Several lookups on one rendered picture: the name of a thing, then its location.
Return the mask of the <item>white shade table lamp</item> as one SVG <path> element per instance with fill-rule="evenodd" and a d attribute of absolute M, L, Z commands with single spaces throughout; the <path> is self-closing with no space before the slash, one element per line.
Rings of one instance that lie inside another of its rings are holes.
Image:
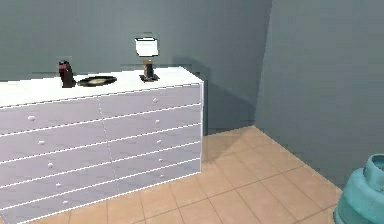
<path fill-rule="evenodd" d="M 143 59 L 144 74 L 143 81 L 155 81 L 155 73 L 152 58 L 157 56 L 158 40 L 154 37 L 141 37 L 135 39 L 136 53 Z"/>

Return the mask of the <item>white chest of drawers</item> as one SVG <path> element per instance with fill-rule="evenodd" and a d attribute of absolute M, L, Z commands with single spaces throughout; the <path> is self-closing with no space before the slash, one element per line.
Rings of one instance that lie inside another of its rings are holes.
<path fill-rule="evenodd" d="M 201 170 L 204 83 L 182 67 L 0 82 L 0 218 L 39 218 Z"/>

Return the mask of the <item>black round plate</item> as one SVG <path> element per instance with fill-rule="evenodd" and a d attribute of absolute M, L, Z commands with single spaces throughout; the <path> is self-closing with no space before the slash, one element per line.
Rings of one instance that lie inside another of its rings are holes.
<path fill-rule="evenodd" d="M 116 81 L 117 78 L 114 76 L 92 76 L 78 81 L 77 84 L 83 87 L 97 87 L 109 85 Z"/>

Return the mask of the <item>dark maroon bottle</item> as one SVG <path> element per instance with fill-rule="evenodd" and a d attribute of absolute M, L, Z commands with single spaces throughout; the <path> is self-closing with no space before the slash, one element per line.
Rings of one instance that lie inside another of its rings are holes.
<path fill-rule="evenodd" d="M 62 60 L 59 62 L 59 74 L 63 88 L 72 88 L 76 85 L 76 81 L 73 78 L 73 71 L 68 61 Z"/>

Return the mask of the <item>teal round bin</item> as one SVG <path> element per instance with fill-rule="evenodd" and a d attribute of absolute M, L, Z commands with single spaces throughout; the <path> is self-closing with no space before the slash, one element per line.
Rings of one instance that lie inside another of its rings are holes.
<path fill-rule="evenodd" d="M 333 212 L 335 224 L 384 224 L 384 154 L 371 155 L 349 177 Z"/>

